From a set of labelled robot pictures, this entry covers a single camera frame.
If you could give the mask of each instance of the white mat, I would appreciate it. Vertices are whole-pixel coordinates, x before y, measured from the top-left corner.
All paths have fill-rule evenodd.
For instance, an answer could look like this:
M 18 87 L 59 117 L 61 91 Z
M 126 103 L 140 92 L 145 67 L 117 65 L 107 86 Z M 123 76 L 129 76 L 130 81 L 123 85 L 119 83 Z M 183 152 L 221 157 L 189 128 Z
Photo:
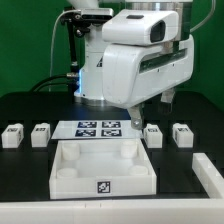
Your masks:
M 130 120 L 59 121 L 52 139 L 143 138 Z

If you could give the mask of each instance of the cable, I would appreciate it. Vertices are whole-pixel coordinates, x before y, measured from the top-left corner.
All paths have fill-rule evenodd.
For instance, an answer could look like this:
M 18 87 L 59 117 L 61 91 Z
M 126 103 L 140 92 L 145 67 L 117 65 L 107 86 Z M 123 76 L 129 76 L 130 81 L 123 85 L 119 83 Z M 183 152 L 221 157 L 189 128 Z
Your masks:
M 68 83 L 67 82 L 47 83 L 47 84 L 40 86 L 36 91 L 39 92 L 42 88 L 44 88 L 46 86 L 56 86 L 56 85 L 68 85 Z
M 30 92 L 34 92 L 36 88 L 38 88 L 39 86 L 41 86 L 42 84 L 44 84 L 45 82 L 49 82 L 49 81 L 52 81 L 54 79 L 62 79 L 62 78 L 67 78 L 66 75 L 57 75 L 57 76 L 53 76 L 53 77 L 48 77 L 40 82 L 38 82 L 35 86 L 33 86 L 31 89 L 30 89 Z
M 52 33 L 52 39 L 51 39 L 51 56 L 50 56 L 50 77 L 52 77 L 53 74 L 53 56 L 54 56 L 54 42 L 55 42 L 55 35 L 57 31 L 57 25 L 59 20 L 61 19 L 62 16 L 68 14 L 68 13 L 75 13 L 75 12 L 80 12 L 80 10 L 68 10 L 65 12 L 62 12 L 58 18 L 55 21 L 54 28 L 53 28 L 53 33 Z
M 216 0 L 212 0 L 212 7 L 211 7 L 211 11 L 210 13 L 207 15 L 207 17 L 201 21 L 198 25 L 196 25 L 195 27 L 190 29 L 190 32 L 193 33 L 195 30 L 197 30 L 198 28 L 200 28 L 201 26 L 203 26 L 206 22 L 208 22 L 208 20 L 212 17 L 212 15 L 215 12 L 215 7 L 216 7 Z

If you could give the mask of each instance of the black tabletop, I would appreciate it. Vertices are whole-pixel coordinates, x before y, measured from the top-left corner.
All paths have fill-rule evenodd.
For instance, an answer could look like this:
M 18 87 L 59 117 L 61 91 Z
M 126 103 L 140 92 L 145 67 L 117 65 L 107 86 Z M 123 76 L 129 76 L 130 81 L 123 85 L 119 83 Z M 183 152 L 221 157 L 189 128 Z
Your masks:
M 224 173 L 224 113 L 204 96 L 178 92 L 169 115 L 158 113 L 159 96 L 145 103 L 146 123 L 157 124 L 163 133 L 162 149 L 147 149 L 157 175 L 157 195 L 134 198 L 206 198 L 192 171 L 192 156 L 204 152 Z M 36 124 L 49 123 L 51 133 L 60 120 L 127 120 L 126 110 L 74 104 L 67 93 L 12 93 L 0 98 L 0 132 L 9 124 L 24 125 L 18 149 L 3 149 L 0 140 L 0 201 L 49 201 L 49 177 L 57 141 L 47 148 L 31 147 Z M 194 133 L 193 148 L 178 148 L 172 139 L 174 123 L 187 124 Z

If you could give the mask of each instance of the white box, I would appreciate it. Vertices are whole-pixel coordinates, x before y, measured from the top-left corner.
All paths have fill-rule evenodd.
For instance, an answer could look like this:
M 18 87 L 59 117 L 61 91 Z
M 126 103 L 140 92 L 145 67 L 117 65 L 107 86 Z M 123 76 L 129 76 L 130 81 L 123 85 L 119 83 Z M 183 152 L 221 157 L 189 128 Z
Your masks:
M 59 141 L 50 198 L 156 194 L 156 174 L 140 139 Z
M 173 125 L 173 139 L 179 148 L 192 148 L 194 134 L 186 124 Z
M 23 138 L 24 133 L 22 124 L 8 125 L 2 133 L 2 147 L 18 148 Z
M 47 147 L 50 136 L 51 132 L 49 124 L 37 124 L 31 133 L 32 147 Z
M 163 134 L 157 125 L 147 124 L 144 129 L 144 139 L 148 148 L 163 147 Z

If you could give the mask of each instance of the white cube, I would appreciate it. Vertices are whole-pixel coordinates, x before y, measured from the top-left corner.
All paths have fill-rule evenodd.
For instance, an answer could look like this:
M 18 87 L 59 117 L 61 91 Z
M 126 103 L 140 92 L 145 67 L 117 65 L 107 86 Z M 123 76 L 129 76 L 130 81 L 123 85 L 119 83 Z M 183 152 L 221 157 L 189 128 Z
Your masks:
M 2 133 L 2 147 L 18 148 L 23 138 L 24 133 L 22 124 L 8 125 Z
M 148 148 L 163 147 L 163 134 L 157 125 L 147 124 L 144 129 L 144 139 Z
M 186 124 L 173 125 L 173 139 L 179 148 L 192 148 L 194 134 Z
M 37 124 L 31 133 L 32 147 L 47 147 L 50 136 L 51 133 L 49 124 Z

